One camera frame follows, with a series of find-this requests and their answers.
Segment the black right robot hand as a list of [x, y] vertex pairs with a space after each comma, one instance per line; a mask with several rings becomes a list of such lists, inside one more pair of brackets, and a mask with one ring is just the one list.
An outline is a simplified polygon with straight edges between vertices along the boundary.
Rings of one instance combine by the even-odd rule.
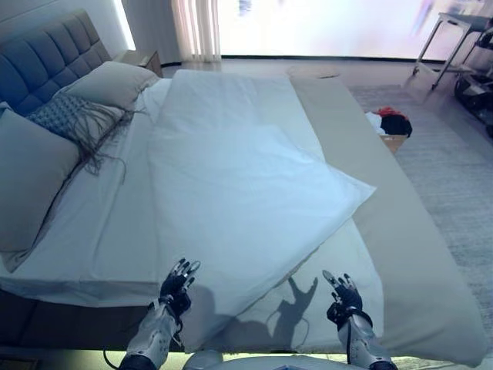
[[362, 311], [363, 301], [349, 274], [335, 277], [327, 270], [322, 270], [322, 274], [334, 289], [331, 293], [334, 302], [327, 310], [327, 319], [340, 329], [354, 312]]

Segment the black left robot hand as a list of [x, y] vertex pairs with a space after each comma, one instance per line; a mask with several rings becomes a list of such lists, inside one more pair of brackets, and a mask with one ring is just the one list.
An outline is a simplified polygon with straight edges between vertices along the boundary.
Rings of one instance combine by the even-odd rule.
[[195, 281], [200, 268], [199, 261], [180, 259], [161, 285], [159, 299], [164, 301], [175, 316], [180, 317], [191, 305], [188, 289]]

